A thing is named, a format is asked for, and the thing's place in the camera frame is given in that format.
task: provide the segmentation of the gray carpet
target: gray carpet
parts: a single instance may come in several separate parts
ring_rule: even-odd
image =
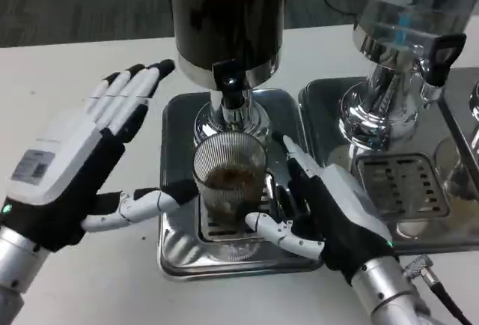
[[[346,13],[358,0],[329,0]],[[285,25],[352,23],[323,0],[287,0]],[[0,46],[173,36],[168,0],[0,0]]]

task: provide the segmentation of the metal drip tray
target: metal drip tray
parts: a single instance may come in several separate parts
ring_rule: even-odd
[[[445,104],[466,139],[478,126],[468,106],[478,80],[479,69],[453,69],[445,86]],[[360,149],[341,133],[339,105],[347,90],[363,81],[319,79],[302,90],[299,102],[309,151],[320,165],[341,165],[362,182],[398,253],[477,249],[479,201],[460,198],[448,185],[458,155],[442,110],[437,104],[422,109],[421,84],[413,84],[418,122],[412,136],[386,151]]]
[[[431,219],[449,214],[446,197],[425,155],[359,157],[356,166],[383,219]]]
[[[192,178],[195,117],[209,101],[208,93],[181,94],[166,106],[162,123],[161,184]],[[264,107],[273,130],[281,130],[305,148],[296,102],[284,91],[253,91]],[[268,169],[275,181],[290,180],[286,157],[279,145],[268,148]],[[262,205],[263,211],[269,204]],[[199,198],[178,211],[160,217],[157,259],[173,279],[286,273],[317,269],[320,261],[300,258],[267,243],[255,233],[225,228],[214,222]]]

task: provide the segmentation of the robotic finger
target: robotic finger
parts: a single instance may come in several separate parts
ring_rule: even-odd
[[[318,260],[324,248],[324,243],[320,241],[302,239],[293,234],[292,220],[277,223],[268,214],[250,213],[245,222],[265,240],[304,258]]]
[[[100,194],[92,214],[82,221],[82,228],[91,233],[124,228],[176,211],[196,196],[198,188],[193,180],[181,180],[162,189],[137,189],[133,196],[127,192]]]

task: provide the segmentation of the black cable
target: black cable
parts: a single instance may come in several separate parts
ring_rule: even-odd
[[[464,316],[459,306],[456,305],[454,300],[451,299],[448,292],[444,288],[442,283],[437,282],[434,285],[430,286],[430,289],[433,293],[437,296],[437,298],[444,304],[447,310],[457,319],[462,325],[472,325],[471,321],[469,321],[466,316]]]
[[[323,0],[324,4],[326,4],[327,7],[331,8],[333,11],[338,12],[340,14],[343,14],[344,16],[357,16],[357,13],[350,13],[350,12],[344,12],[342,10],[337,9],[336,7],[333,7],[331,3],[329,3],[328,0]]]

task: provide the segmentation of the white table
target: white table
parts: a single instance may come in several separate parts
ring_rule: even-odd
[[[297,98],[313,79],[364,75],[370,64],[353,46],[351,33],[351,25],[286,31],[280,70],[265,87],[283,88]],[[456,66],[477,67],[479,17],[467,33]],[[308,50],[311,45],[314,52]],[[176,58],[171,38],[0,49],[0,196],[49,117],[78,105],[102,76],[164,58]],[[158,186],[162,109],[177,94],[203,91],[181,72],[161,86],[104,191]],[[51,255],[15,324],[369,323],[352,289],[325,267],[313,273],[173,282],[156,264],[157,237],[158,221],[152,219],[120,231],[87,234],[78,246]],[[434,255],[433,260],[452,297],[479,323],[479,252]],[[458,324],[421,282],[419,289],[438,319]]]

